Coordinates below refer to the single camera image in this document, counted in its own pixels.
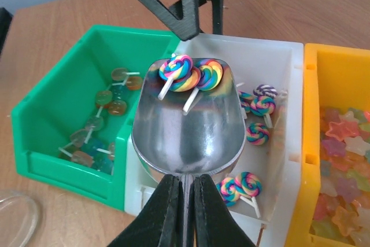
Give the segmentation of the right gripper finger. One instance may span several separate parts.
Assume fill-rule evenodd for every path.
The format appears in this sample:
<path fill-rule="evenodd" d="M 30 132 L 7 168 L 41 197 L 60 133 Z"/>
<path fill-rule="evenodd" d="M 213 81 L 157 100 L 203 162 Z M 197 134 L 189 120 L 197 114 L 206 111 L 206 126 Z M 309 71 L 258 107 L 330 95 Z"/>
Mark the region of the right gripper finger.
<path fill-rule="evenodd" d="M 194 180 L 194 212 L 197 246 L 254 246 L 231 216 L 210 175 Z"/>
<path fill-rule="evenodd" d="M 136 219 L 109 246 L 174 246 L 179 178 L 165 175 Z"/>

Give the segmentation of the white plastic candy bin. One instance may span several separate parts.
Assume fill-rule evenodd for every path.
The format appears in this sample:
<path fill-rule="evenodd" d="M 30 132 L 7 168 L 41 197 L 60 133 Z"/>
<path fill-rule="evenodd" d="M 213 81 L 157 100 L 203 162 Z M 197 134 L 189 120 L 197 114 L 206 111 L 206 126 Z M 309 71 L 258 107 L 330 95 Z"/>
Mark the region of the white plastic candy bin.
<path fill-rule="evenodd" d="M 169 43 L 166 47 L 161 46 L 165 50 L 154 47 L 154 42 L 150 42 L 149 46 L 140 47 L 139 52 L 133 54 L 134 71 L 146 74 L 152 63 L 157 60 L 169 58 L 172 53 L 188 54 L 193 59 L 219 58 L 225 61 L 233 75 L 233 84 L 243 83 L 238 90 L 251 94 L 253 89 L 261 84 L 268 84 L 277 89 L 278 96 L 274 100 L 276 108 L 271 115 L 273 129 L 269 132 L 268 142 L 256 146 L 246 141 L 236 166 L 228 174 L 235 177 L 247 171 L 260 179 L 262 192 L 256 200 L 261 217 L 258 218 L 254 208 L 244 201 L 238 201 L 236 205 L 229 207 L 229 210 L 237 224 L 256 245 L 284 246 L 301 182 L 303 44 L 211 34 L 199 34 L 186 42 L 176 40 L 175 38 L 175 46 L 170 46 Z M 158 93 L 160 90 L 161 88 L 154 89 Z M 205 117 L 206 125 L 212 123 L 218 128 L 212 137 L 211 146 L 215 146 L 219 156 L 228 154 L 223 150 L 224 146 L 218 137 L 225 135 L 225 148 L 229 148 L 240 141 L 239 137 L 242 139 L 241 135 L 234 135 L 235 129 L 223 130 L 221 133 L 221 120 L 204 114 L 207 110 L 200 100 L 201 93 L 198 93 L 188 114 L 183 115 L 182 107 L 190 93 L 183 94 L 185 99 L 176 99 L 175 111 L 169 115 L 181 120 L 197 112 L 199 117 L 195 120 L 199 123 L 203 123 L 201 120 Z M 144 116 L 150 123 L 156 120 L 152 120 L 153 116 L 159 116 L 159 127 L 145 127 L 138 135 L 139 139 L 143 137 L 143 143 L 147 143 L 147 137 L 154 139 L 164 127 L 169 128 L 176 139 L 175 143 L 179 145 L 181 131 L 173 128 L 174 124 L 167 123 L 167 120 L 163 121 L 162 113 L 153 106 L 159 101 L 157 95 L 151 97 L 154 104 L 150 104 L 144 112 L 135 112 L 135 115 Z M 160 174 L 149 174 L 146 168 L 147 166 L 139 162 L 130 134 L 127 143 L 124 197 L 124 211 L 130 215 L 139 214 L 157 187 L 156 178 L 161 178 Z"/>

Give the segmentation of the metal candy scoop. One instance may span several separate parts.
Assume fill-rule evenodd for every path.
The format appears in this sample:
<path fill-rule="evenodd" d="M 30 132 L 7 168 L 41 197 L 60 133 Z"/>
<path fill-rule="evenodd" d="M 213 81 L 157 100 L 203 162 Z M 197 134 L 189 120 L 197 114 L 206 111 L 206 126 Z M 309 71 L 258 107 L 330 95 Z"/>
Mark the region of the metal candy scoop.
<path fill-rule="evenodd" d="M 160 77 L 160 67 L 163 60 L 154 62 L 146 73 L 142 91 L 139 98 L 136 112 L 144 112 L 150 104 L 154 104 L 151 97 L 155 97 L 160 89 L 157 105 L 153 105 L 162 113 L 162 120 L 174 124 L 172 127 L 180 130 L 179 145 L 175 143 L 173 133 L 169 128 L 163 128 L 160 134 L 154 139 L 147 137 L 147 143 L 143 137 L 139 139 L 140 133 L 145 127 L 159 127 L 159 116 L 149 122 L 144 116 L 135 116 L 132 129 L 132 143 L 142 164 L 147 166 L 149 174 L 160 174 L 161 178 L 156 178 L 158 184 L 165 175 L 173 175 L 179 178 L 179 203 L 177 212 L 176 241 L 174 246 L 197 246 L 195 232 L 195 212 L 194 212 L 194 180 L 203 175 L 210 175 L 216 185 L 222 181 L 234 168 L 238 161 L 246 140 L 246 127 L 241 112 L 238 93 L 233 84 L 234 78 L 228 64 L 219 59 L 206 58 L 203 60 L 205 71 L 209 77 L 218 77 L 219 84 L 209 91 L 201 92 L 200 100 L 208 116 L 213 119 L 221 120 L 221 133 L 223 130 L 234 130 L 234 135 L 239 135 L 239 142 L 233 147 L 225 148 L 227 137 L 218 137 L 228 154 L 216 154 L 215 146 L 211 146 L 212 137 L 217 132 L 215 124 L 206 125 L 205 117 L 199 123 L 195 120 L 198 113 L 188 116 L 189 118 L 172 118 L 169 113 L 175 111 L 175 101 L 183 97 L 184 93 L 168 92 L 163 99 L 158 95 L 164 88 L 165 81 Z"/>

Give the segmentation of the orange plastic candy bin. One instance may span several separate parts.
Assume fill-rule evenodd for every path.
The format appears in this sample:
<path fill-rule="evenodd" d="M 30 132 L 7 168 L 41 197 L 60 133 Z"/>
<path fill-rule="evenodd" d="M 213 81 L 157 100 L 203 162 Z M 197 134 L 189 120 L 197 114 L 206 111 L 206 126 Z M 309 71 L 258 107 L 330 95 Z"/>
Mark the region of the orange plastic candy bin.
<path fill-rule="evenodd" d="M 369 51 L 304 50 L 302 182 L 287 246 L 369 245 Z"/>

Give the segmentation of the green plastic candy bin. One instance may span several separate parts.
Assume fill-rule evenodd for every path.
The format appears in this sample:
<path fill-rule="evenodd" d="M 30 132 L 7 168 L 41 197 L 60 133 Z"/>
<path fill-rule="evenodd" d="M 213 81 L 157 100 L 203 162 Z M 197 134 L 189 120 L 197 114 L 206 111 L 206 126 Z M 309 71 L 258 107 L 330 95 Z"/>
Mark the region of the green plastic candy bin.
<path fill-rule="evenodd" d="M 92 135 L 93 141 L 116 143 L 119 152 L 113 172 L 64 160 L 59 157 L 60 148 L 97 113 L 95 95 L 112 84 L 112 70 L 123 67 L 144 76 L 179 42 L 169 31 L 92 26 L 12 110 L 17 172 L 123 210 L 138 90 L 124 89 L 125 114 L 113 116 L 104 110 L 105 125 Z"/>

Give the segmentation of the clear round jar lid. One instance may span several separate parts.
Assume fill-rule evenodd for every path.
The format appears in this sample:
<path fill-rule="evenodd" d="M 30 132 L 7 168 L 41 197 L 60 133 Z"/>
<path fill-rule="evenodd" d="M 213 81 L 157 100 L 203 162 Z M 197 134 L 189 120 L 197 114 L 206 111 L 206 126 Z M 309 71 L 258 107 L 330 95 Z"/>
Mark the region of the clear round jar lid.
<path fill-rule="evenodd" d="M 39 220 L 39 207 L 30 196 L 1 190 L 1 246 L 26 246 Z"/>

